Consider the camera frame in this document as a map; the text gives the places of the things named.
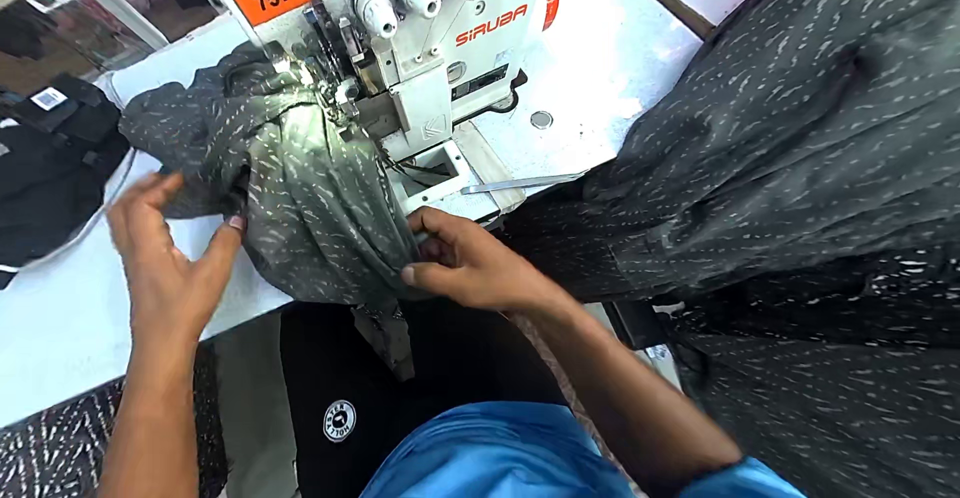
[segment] circular logo patch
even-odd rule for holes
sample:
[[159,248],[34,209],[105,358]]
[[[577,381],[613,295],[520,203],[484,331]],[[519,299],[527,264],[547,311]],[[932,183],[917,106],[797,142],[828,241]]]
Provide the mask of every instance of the circular logo patch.
[[354,431],[357,412],[350,401],[336,401],[323,414],[323,433],[332,443],[343,442]]

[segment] dark gray patterned fabric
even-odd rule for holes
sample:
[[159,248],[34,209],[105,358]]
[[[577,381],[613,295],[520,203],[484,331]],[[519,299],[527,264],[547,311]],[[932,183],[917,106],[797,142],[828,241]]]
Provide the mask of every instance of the dark gray patterned fabric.
[[685,300],[681,332],[960,348],[960,245],[838,258]]
[[748,0],[612,162],[506,224],[582,299],[960,234],[960,0]]
[[710,357],[684,391],[810,498],[960,489],[956,350],[690,335]]
[[[217,402],[216,357],[201,345],[194,364],[199,497],[216,498],[227,484]],[[0,429],[0,498],[93,496],[114,431],[124,378]]]
[[370,140],[344,141],[311,87],[237,47],[193,84],[129,101],[120,130],[188,176],[168,213],[229,213],[248,169],[244,247],[257,271],[300,301],[358,304],[412,296],[400,271],[413,234]]

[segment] fingernail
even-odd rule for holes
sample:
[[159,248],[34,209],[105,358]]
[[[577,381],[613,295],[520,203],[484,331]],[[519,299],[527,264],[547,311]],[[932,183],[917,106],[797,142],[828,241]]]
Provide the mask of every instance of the fingernail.
[[407,265],[400,271],[400,279],[410,286],[414,286],[414,266]]
[[246,218],[240,216],[239,214],[234,214],[234,216],[230,217],[230,218],[226,221],[226,223],[229,224],[230,226],[236,228],[237,230],[240,230],[241,232],[243,232],[244,230],[247,229],[247,220],[246,220]]

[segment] shirt sleeve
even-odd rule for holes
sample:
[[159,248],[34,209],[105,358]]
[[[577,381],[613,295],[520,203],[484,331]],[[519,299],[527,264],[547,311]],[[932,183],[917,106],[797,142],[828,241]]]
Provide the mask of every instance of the shirt sleeve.
[[752,456],[725,470],[697,479],[679,498],[804,498],[804,494]]

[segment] barcode label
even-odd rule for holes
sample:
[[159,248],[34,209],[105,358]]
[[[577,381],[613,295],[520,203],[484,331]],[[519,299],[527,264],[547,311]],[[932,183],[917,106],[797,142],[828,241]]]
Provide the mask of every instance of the barcode label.
[[47,87],[30,97],[30,100],[33,101],[33,104],[49,112],[64,102],[66,95],[54,89],[54,87]]

